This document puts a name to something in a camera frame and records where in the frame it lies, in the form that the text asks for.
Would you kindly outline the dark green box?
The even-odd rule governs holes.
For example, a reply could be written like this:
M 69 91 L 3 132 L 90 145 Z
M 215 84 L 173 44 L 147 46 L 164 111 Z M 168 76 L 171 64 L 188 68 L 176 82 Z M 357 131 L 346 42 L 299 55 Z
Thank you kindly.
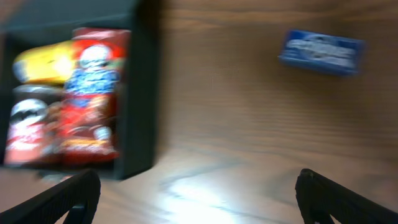
M 54 44 L 79 27 L 130 29 L 132 39 L 118 114 L 121 155 L 98 165 L 104 179 L 124 180 L 149 170 L 155 161 L 160 74 L 160 1 L 31 0 L 1 24 L 1 141 L 7 138 L 18 81 L 12 64 L 23 50 Z

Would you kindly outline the red panda biscuit box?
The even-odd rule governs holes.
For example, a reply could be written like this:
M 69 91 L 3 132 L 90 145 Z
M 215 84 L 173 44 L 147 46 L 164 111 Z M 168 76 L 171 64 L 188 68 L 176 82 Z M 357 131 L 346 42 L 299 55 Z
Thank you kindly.
M 117 91 L 131 32 L 83 27 L 74 30 L 74 66 L 64 84 L 58 134 L 64 164 L 81 166 L 119 156 L 115 146 Z

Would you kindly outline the red pringles can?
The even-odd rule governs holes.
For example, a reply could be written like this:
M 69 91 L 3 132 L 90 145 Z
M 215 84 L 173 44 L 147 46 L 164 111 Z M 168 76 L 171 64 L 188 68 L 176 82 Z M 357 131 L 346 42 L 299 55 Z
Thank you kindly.
M 60 160 L 57 137 L 63 90 L 47 85 L 21 85 L 13 89 L 4 163 L 42 166 Z

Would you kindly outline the blue eclipse mint tin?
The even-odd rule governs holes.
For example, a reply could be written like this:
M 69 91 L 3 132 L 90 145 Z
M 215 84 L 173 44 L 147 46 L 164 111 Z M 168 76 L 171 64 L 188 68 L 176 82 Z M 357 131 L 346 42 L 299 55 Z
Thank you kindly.
M 362 40 L 293 29 L 278 58 L 287 65 L 348 77 L 358 73 L 363 49 Z

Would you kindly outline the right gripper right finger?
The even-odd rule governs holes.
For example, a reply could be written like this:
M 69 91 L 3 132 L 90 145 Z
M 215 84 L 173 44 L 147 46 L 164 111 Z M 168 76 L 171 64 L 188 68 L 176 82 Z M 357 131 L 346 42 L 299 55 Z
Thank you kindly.
M 316 173 L 302 169 L 295 184 L 305 224 L 397 224 L 397 213 Z

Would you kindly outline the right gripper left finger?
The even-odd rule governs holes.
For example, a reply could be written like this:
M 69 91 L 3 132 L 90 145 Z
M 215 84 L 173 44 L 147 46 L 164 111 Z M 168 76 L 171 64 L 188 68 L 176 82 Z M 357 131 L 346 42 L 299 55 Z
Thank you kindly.
M 31 199 L 1 212 L 2 224 L 91 224 L 100 199 L 101 182 L 93 170 L 74 175 Z

